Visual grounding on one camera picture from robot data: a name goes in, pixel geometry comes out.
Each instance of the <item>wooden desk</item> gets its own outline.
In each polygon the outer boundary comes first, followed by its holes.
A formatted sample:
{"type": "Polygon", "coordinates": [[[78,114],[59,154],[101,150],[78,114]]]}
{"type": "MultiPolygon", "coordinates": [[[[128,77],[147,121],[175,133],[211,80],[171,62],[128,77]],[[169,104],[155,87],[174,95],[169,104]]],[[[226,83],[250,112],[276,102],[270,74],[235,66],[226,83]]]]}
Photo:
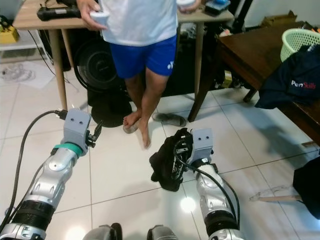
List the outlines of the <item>wooden desk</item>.
{"type": "MultiPolygon", "coordinates": [[[[20,30],[32,30],[32,29],[48,30],[60,100],[62,103],[62,108],[67,110],[68,106],[67,106],[66,88],[65,88],[65,81],[64,81],[61,52],[60,52],[59,31],[62,30],[62,36],[63,36],[66,52],[70,61],[70,65],[73,67],[73,60],[71,55],[71,49],[69,46],[67,29],[84,28],[85,25],[83,21],[78,18],[41,21],[37,17],[37,11],[40,8],[40,3],[42,2],[39,0],[25,0],[13,22],[13,26],[20,30]]],[[[204,31],[203,31],[204,23],[205,22],[225,22],[225,21],[232,20],[233,18],[234,16],[229,11],[225,11],[217,17],[212,17],[202,13],[202,9],[199,9],[197,12],[192,14],[181,14],[178,12],[178,20],[180,24],[186,23],[186,22],[194,22],[197,24],[196,51],[195,51],[196,74],[195,74],[195,80],[194,80],[195,92],[198,91],[199,82],[200,82],[202,44],[203,44],[203,37],[204,37],[204,31]]]]}
{"type": "MultiPolygon", "coordinates": [[[[217,69],[222,67],[222,62],[225,62],[252,86],[252,90],[244,98],[244,101],[247,102],[281,64],[283,32],[302,25],[303,22],[295,22],[221,37],[218,40],[211,72],[200,80],[199,93],[188,116],[189,122],[195,120],[212,84],[212,79],[215,79],[217,69]]],[[[293,102],[279,109],[320,145],[320,101],[315,102],[312,106],[293,102]]]]}

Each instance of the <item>green basket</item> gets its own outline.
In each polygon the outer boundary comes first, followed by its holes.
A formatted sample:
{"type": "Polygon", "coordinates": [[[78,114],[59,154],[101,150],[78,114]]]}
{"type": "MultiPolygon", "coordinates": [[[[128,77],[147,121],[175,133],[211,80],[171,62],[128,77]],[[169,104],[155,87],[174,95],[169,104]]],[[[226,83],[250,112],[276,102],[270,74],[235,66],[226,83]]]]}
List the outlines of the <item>green basket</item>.
{"type": "Polygon", "coordinates": [[[291,54],[296,53],[301,46],[320,44],[320,33],[301,28],[293,28],[286,30],[282,34],[282,42],[280,58],[283,62],[290,57],[291,54]]]}

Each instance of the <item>bare foot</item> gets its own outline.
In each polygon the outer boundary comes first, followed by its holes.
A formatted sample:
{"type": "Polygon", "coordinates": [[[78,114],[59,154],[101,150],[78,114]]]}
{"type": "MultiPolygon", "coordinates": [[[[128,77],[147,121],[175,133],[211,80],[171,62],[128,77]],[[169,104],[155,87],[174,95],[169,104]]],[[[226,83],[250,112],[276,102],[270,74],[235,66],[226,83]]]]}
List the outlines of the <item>bare foot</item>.
{"type": "Polygon", "coordinates": [[[141,118],[141,111],[134,111],[130,113],[128,116],[123,118],[123,125],[126,129],[129,129],[133,124],[136,123],[141,118]]]}
{"type": "Polygon", "coordinates": [[[144,148],[148,148],[151,143],[149,138],[148,122],[145,123],[144,121],[141,120],[139,122],[139,129],[142,134],[143,146],[144,148]]]}

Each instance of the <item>teal strap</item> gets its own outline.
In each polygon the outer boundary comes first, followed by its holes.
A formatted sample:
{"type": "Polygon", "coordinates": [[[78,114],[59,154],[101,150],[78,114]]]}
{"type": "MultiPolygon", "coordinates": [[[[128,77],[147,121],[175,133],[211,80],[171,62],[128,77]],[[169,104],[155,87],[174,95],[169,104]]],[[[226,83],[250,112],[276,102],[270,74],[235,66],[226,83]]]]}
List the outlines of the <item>teal strap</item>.
{"type": "Polygon", "coordinates": [[[60,148],[69,149],[69,150],[73,151],[75,154],[77,154],[78,158],[82,154],[82,149],[78,145],[75,145],[73,143],[67,142],[64,144],[58,144],[58,145],[55,145],[54,148],[55,149],[60,149],[60,148]]]}

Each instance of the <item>person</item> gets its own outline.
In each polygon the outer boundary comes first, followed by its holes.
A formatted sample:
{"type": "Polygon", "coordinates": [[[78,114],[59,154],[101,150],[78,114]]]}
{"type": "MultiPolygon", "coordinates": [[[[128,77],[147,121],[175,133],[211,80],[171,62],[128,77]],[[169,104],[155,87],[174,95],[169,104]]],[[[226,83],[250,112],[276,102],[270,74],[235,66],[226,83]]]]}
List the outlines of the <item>person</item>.
{"type": "MultiPolygon", "coordinates": [[[[148,122],[155,111],[172,74],[177,41],[176,0],[77,0],[86,27],[102,30],[110,43],[117,74],[125,80],[129,96],[137,107],[123,119],[129,129],[139,120],[143,145],[150,145],[148,122]],[[108,11],[107,26],[90,17],[91,11],[108,11]],[[139,74],[145,69],[146,89],[139,74]]],[[[194,12],[201,0],[179,8],[181,13],[194,12]]]]}

